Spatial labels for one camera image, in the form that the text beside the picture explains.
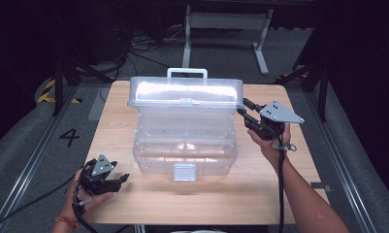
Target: transparent storage container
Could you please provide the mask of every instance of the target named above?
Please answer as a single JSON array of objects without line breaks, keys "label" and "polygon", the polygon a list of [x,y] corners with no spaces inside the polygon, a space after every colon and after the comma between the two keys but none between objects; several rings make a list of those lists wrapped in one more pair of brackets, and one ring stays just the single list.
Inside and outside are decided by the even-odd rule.
[{"label": "transparent storage container", "polygon": [[[174,78],[173,72],[203,78]],[[145,174],[195,181],[228,174],[237,159],[234,113],[243,108],[241,80],[177,68],[164,78],[133,77],[128,106],[139,111],[133,157]]]}]

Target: wooden table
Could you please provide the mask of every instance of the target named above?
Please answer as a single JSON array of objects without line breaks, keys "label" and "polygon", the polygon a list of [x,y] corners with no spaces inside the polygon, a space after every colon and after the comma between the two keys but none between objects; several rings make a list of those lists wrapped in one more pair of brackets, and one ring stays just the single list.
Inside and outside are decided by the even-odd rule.
[{"label": "wooden table", "polygon": [[[246,133],[242,116],[235,114],[238,160],[230,173],[227,176],[200,176],[195,183],[176,183],[170,176],[142,174],[134,161],[131,151],[138,112],[127,107],[128,95],[128,81],[113,83],[86,161],[103,153],[110,161],[118,162],[108,179],[116,179],[123,173],[129,173],[130,177],[113,199],[88,214],[90,222],[279,223],[277,175]],[[261,105],[277,99],[292,109],[287,93],[280,85],[245,84],[243,96]],[[319,183],[299,124],[291,124],[291,134],[292,143],[298,150],[288,152],[289,159],[309,183]],[[328,201],[323,189],[317,191]],[[284,223],[294,223],[286,199],[284,211]]]}]

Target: human arm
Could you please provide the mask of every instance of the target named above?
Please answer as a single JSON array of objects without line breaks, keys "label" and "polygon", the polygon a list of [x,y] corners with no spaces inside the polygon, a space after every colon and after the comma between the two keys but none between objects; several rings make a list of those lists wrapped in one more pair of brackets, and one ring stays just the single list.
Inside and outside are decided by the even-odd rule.
[{"label": "human arm", "polygon": [[[66,200],[64,202],[64,206],[62,207],[59,216],[65,216],[72,222],[78,222],[77,218],[74,214],[72,203],[73,203],[73,191],[76,185],[76,181],[80,177],[81,170],[78,170],[77,173],[74,176],[74,182],[70,186],[70,188],[67,190],[67,196]],[[107,192],[98,196],[91,197],[88,195],[83,189],[80,189],[79,191],[79,198],[81,200],[90,200],[92,199],[91,202],[88,202],[84,207],[85,211],[89,212],[92,209],[94,209],[97,205],[99,205],[102,202],[107,201],[108,199],[113,197],[112,192]],[[74,228],[67,224],[64,221],[56,221],[55,225],[52,228],[52,233],[71,233],[74,232]]]},{"label": "human arm", "polygon": [[[251,139],[278,173],[279,151],[271,147],[272,141],[262,140],[248,130]],[[290,125],[286,123],[282,141],[290,142]],[[283,186],[291,211],[301,232],[348,232],[344,222],[333,208],[304,180],[288,158],[282,165]]]}]

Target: white handle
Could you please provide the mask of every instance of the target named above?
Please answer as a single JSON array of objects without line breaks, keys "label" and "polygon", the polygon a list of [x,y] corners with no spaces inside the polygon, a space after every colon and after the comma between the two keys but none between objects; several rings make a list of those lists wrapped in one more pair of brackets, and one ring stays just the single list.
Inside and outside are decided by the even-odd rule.
[{"label": "white handle", "polygon": [[194,68],[169,68],[167,70],[167,78],[172,77],[172,73],[197,73],[203,74],[203,79],[207,79],[209,72],[206,69],[194,69]]}]

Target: dark background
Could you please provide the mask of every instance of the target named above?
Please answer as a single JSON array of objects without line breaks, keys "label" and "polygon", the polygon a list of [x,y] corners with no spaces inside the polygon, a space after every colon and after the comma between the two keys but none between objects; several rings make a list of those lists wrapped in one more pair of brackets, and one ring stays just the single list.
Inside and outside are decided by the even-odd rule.
[{"label": "dark background", "polygon": [[[389,1],[348,3],[351,8],[337,10],[337,17],[280,9],[272,27],[316,27],[298,62],[325,58],[330,83],[389,189]],[[128,38],[134,28],[161,38],[164,28],[182,23],[185,11],[127,7],[119,17],[119,6],[118,1],[0,1],[0,140],[36,107],[34,93],[59,55],[88,64],[114,59],[118,38]],[[118,21],[122,17],[125,23]],[[121,28],[128,35],[120,37]]]}]

